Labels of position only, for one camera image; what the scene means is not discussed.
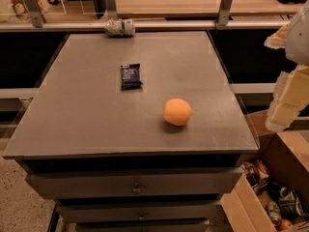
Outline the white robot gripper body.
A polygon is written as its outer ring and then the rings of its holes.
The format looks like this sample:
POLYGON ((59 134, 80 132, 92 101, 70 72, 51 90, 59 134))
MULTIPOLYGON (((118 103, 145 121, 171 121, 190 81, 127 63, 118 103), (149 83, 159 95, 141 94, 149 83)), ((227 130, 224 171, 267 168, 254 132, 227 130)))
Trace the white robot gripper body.
POLYGON ((309 65, 309 0, 290 21, 285 52, 286 57, 291 61, 309 65))

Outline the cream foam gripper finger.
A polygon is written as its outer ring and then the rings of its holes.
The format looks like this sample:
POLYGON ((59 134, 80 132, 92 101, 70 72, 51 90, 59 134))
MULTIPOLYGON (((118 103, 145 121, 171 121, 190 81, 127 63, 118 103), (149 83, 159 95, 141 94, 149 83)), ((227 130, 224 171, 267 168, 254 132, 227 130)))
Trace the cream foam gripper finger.
POLYGON ((308 104, 309 67, 297 65, 292 72, 281 72, 267 110, 266 128, 274 132, 283 131, 308 104))
POLYGON ((288 24, 285 24, 271 36, 267 37, 264 42, 264 46, 272 49, 284 48, 286 46, 287 32, 288 24))

